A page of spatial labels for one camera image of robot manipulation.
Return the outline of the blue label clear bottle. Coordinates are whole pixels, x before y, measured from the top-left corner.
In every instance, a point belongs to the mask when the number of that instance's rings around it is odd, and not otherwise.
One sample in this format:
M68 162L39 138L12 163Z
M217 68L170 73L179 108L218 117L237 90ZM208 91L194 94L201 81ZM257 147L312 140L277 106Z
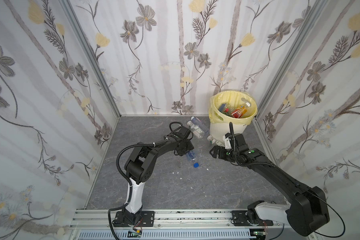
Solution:
M194 151L189 151L186 153L186 157L189 161L195 161L196 160L196 154Z

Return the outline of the clear bottle white cap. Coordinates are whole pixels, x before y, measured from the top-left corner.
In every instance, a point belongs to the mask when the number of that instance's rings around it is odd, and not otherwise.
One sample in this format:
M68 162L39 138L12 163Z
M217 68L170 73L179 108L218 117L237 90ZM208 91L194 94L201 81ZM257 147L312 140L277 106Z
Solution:
M195 125L192 121L188 121L187 125L189 126L194 136L198 139L202 139L205 136L205 132L199 126Z

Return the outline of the clear bottle blue tint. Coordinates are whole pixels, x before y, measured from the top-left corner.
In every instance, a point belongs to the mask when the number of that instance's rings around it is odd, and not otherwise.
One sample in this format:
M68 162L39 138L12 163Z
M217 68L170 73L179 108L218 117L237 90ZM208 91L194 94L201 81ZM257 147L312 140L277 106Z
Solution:
M206 135L210 134L209 127L207 127L199 118L191 117L191 121L194 125L198 126Z

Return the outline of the red yellow label bottle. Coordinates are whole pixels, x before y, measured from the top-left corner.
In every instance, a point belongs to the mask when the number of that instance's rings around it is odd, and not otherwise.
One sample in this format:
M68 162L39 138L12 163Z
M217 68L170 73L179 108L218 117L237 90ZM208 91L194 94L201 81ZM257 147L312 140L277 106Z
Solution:
M251 107L251 103L245 102L243 105L240 105L236 108L232 113L231 116L235 119L241 118Z

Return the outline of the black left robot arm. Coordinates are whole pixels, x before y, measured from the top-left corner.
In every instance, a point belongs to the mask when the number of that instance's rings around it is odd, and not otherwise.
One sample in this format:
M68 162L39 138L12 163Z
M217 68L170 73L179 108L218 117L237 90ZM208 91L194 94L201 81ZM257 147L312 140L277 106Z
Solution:
M128 183L126 202L121 207L108 210L111 228L122 224L136 226L143 220L143 192L145 183L153 174L157 159L169 152L184 156L194 149L191 142L194 134L180 122L171 122L170 133L160 142L137 143L122 149L116 158L120 175Z

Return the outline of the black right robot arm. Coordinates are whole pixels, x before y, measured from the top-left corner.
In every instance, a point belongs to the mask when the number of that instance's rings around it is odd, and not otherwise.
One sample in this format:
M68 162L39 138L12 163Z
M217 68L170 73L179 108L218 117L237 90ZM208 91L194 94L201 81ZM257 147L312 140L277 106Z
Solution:
M329 223L328 205L322 189L301 183L272 163L262 151L250 149L242 134L226 134L226 137L229 146L214 146L210 155L253 170L271 183L289 202L288 205L281 205L259 200L248 205L246 219L249 224L279 222L307 237Z

